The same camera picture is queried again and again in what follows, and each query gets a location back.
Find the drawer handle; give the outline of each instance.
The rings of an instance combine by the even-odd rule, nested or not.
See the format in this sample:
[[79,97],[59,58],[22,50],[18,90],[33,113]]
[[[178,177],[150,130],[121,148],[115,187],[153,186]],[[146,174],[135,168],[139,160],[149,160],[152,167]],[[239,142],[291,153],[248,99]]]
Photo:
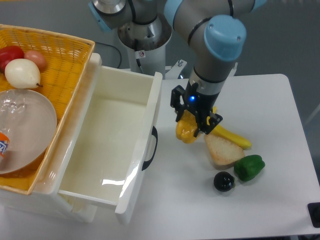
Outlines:
[[143,162],[142,171],[143,171],[143,170],[146,170],[146,169],[149,167],[149,165],[150,165],[151,162],[153,161],[153,159],[154,159],[154,157],[155,157],[155,154],[156,154],[156,150],[157,150],[157,146],[158,146],[158,131],[157,131],[157,129],[156,129],[155,126],[153,126],[153,128],[152,128],[151,135],[155,137],[154,151],[153,151],[152,157],[151,157],[148,161],[144,161],[144,162]]

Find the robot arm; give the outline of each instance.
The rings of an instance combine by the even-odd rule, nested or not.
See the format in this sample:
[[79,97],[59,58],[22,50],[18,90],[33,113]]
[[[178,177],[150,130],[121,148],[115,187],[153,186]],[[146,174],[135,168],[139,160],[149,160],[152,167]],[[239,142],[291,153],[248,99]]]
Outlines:
[[246,39],[246,28],[233,18],[260,7],[266,0],[168,0],[164,15],[196,53],[186,89],[177,86],[171,106],[178,122],[185,110],[195,116],[197,131],[209,134],[222,121],[213,105]]
[[89,8],[103,31],[133,22],[148,25],[157,18],[157,0],[93,0]]

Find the yellow basket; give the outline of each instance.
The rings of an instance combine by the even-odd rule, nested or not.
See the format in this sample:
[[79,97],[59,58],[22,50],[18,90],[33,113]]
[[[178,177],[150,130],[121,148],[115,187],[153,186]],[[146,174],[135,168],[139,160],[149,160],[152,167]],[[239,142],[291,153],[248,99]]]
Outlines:
[[[0,175],[0,189],[28,195],[51,157],[95,42],[51,31],[0,24],[0,49],[13,45],[24,52],[36,50],[44,55],[47,68],[41,73],[43,87],[32,90],[51,101],[58,122],[55,135],[42,155],[20,170]],[[0,73],[0,92],[9,89],[13,87]]]

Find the yellow bell pepper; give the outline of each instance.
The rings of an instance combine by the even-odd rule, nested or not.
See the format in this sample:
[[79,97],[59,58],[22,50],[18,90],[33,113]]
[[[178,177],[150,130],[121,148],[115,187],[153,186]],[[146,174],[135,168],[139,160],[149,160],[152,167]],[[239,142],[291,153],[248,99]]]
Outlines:
[[194,137],[197,128],[195,116],[188,110],[185,110],[176,125],[175,135],[185,144],[192,144],[200,136],[200,134],[198,134],[197,137]]

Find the red tomato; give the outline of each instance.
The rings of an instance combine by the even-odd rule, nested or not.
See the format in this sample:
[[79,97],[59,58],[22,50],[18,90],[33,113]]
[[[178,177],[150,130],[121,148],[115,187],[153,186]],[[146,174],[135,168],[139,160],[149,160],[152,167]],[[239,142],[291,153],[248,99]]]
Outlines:
[[47,61],[45,59],[45,56],[43,56],[39,51],[27,51],[24,54],[24,58],[34,62],[35,65],[37,65],[37,67],[39,68],[40,72],[43,72],[47,67]]
[[23,59],[24,51],[19,46],[5,46],[0,49],[0,72],[5,73],[5,68],[14,59]]

